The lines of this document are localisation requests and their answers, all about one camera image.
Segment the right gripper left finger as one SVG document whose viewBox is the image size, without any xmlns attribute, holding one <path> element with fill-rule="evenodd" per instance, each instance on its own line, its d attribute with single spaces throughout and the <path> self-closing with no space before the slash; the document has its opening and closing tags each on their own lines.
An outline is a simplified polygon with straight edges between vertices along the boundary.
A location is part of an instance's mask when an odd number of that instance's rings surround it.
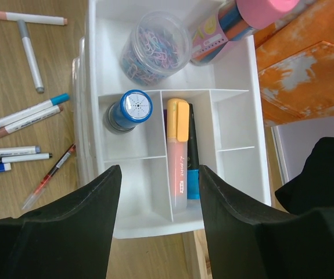
<svg viewBox="0 0 334 279">
<path fill-rule="evenodd" d="M 120 166 L 16 219 L 0 219 L 0 278 L 105 278 Z"/>
</svg>

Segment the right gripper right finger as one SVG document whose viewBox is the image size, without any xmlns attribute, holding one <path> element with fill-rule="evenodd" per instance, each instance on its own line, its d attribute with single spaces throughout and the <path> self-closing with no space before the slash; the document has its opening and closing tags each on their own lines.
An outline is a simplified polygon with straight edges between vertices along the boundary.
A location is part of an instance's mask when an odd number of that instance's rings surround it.
<svg viewBox="0 0 334 279">
<path fill-rule="evenodd" d="M 334 208 L 286 213 L 205 165 L 199 187 L 214 278 L 334 278 Z"/>
</svg>

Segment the black teal highlighter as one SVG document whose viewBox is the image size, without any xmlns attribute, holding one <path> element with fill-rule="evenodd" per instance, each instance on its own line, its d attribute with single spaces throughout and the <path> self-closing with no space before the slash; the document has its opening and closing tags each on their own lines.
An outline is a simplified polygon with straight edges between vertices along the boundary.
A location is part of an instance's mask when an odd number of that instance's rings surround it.
<svg viewBox="0 0 334 279">
<path fill-rule="evenodd" d="M 193 105 L 189 104 L 189 138 L 188 138 L 188 199 L 198 200 L 199 194 L 199 153 L 197 147 L 195 116 Z"/>
</svg>

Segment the lavender cap white marker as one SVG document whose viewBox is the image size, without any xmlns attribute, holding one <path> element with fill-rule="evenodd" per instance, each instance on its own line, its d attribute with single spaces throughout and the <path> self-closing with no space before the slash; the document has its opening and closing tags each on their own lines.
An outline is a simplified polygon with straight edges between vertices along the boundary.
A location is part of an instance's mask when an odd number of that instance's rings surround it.
<svg viewBox="0 0 334 279">
<path fill-rule="evenodd" d="M 11 148 L 0 148 L 0 157 L 38 154 L 40 152 L 41 148 L 39 146 L 19 146 Z"/>
</svg>

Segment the brown cap white marker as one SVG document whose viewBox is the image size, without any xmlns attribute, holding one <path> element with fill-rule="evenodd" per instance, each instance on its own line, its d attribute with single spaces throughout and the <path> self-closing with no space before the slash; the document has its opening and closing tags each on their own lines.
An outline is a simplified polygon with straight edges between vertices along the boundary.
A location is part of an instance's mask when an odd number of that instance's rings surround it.
<svg viewBox="0 0 334 279">
<path fill-rule="evenodd" d="M 47 108 L 40 112 L 37 112 L 31 116 L 27 116 L 21 120 L 18 120 L 12 124 L 8 124 L 5 127 L 0 128 L 0 138 L 5 137 L 11 133 L 21 130 L 22 128 L 28 127 L 34 123 L 37 123 L 43 119 L 51 117 L 60 113 L 63 110 L 62 105 L 55 105 L 51 108 Z"/>
</svg>

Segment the blue cap white marker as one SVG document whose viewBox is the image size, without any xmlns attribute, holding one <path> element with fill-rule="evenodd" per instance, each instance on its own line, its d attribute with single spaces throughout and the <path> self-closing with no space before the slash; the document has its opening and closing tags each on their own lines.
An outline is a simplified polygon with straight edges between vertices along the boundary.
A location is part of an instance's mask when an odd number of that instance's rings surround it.
<svg viewBox="0 0 334 279">
<path fill-rule="evenodd" d="M 53 98 L 48 99 L 47 101 L 38 103 L 34 106 L 21 110 L 19 112 L 13 113 L 11 115 L 0 118 L 0 128 L 7 126 L 8 124 L 12 124 L 18 120 L 31 116 L 35 113 L 53 107 L 55 105 L 66 102 L 70 99 L 68 93 L 64 93 Z"/>
</svg>

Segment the blue lid small jar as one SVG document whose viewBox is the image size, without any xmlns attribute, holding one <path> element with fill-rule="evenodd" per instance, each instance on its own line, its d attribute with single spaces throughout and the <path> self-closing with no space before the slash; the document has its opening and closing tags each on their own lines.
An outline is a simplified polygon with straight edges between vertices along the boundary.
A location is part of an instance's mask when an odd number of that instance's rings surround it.
<svg viewBox="0 0 334 279">
<path fill-rule="evenodd" d="M 112 133 L 125 134 L 149 120 L 152 113 L 150 96 L 141 90 L 129 90 L 107 108 L 104 122 Z"/>
</svg>

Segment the yellow pink highlighter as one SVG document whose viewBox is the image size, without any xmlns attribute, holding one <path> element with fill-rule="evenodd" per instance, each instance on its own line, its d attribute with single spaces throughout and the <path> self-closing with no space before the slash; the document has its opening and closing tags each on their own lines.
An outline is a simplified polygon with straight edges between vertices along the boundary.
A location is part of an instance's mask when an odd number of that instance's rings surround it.
<svg viewBox="0 0 334 279">
<path fill-rule="evenodd" d="M 171 196 L 171 208 L 174 214 L 187 206 L 187 171 L 189 138 L 189 104 L 179 98 L 167 102 L 167 160 Z"/>
</svg>

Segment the purple black highlighter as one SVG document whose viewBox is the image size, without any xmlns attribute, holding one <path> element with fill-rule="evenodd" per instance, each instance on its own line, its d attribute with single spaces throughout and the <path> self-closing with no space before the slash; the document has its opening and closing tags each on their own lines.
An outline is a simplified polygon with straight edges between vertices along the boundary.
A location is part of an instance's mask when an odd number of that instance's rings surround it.
<svg viewBox="0 0 334 279">
<path fill-rule="evenodd" d="M 167 109 L 163 109 L 163 121 L 164 121 L 164 133 L 165 133 L 165 136 L 167 138 L 167 128 L 168 128 L 168 125 L 167 125 Z"/>
</svg>

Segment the clear paperclip jar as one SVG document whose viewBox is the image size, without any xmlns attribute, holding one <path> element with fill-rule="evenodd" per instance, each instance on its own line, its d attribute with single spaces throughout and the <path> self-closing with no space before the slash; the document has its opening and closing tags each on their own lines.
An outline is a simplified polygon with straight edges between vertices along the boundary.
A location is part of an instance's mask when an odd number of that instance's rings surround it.
<svg viewBox="0 0 334 279">
<path fill-rule="evenodd" d="M 152 86 L 183 69 L 192 54 L 191 35 L 184 23 L 168 12 L 150 12 L 132 29 L 120 66 L 141 86 Z"/>
</svg>

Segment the grey cap white marker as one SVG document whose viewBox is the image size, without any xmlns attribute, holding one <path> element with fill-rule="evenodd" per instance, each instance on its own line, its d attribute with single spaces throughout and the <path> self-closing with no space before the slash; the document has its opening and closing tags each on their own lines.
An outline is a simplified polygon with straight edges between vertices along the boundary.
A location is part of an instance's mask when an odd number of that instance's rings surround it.
<svg viewBox="0 0 334 279">
<path fill-rule="evenodd" d="M 35 89 L 39 94 L 42 94 L 44 93 L 45 88 L 42 82 L 41 73 L 40 73 L 38 63 L 35 57 L 35 52 L 33 49 L 33 45 L 31 43 L 30 33 L 28 32 L 26 22 L 24 20 L 18 20 L 17 26 L 19 28 L 20 36 L 21 36 L 24 51 L 27 57 L 28 65 L 30 67 L 30 72 L 31 72 L 31 76 L 33 79 Z"/>
</svg>

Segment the pink lid pen tube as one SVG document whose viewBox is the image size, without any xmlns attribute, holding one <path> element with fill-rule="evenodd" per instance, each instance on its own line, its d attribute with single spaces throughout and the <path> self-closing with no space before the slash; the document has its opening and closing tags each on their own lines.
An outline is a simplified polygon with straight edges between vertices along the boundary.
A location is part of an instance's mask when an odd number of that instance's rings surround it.
<svg viewBox="0 0 334 279">
<path fill-rule="evenodd" d="M 202 20 L 192 34 L 190 62 L 209 64 L 238 41 L 253 35 L 287 15 L 298 1 L 228 1 Z"/>
</svg>

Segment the pink cap white marker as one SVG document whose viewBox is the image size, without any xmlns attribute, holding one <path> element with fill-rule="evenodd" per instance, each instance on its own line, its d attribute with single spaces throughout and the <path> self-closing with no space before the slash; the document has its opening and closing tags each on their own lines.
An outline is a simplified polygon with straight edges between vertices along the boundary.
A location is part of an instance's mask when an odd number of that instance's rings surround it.
<svg viewBox="0 0 334 279">
<path fill-rule="evenodd" d="M 0 20 L 7 20 L 14 22 L 18 20 L 24 20 L 27 23 L 51 24 L 58 26 L 65 26 L 68 24 L 68 20 L 64 17 L 34 15 L 34 14 L 4 12 L 4 11 L 0 11 Z"/>
</svg>

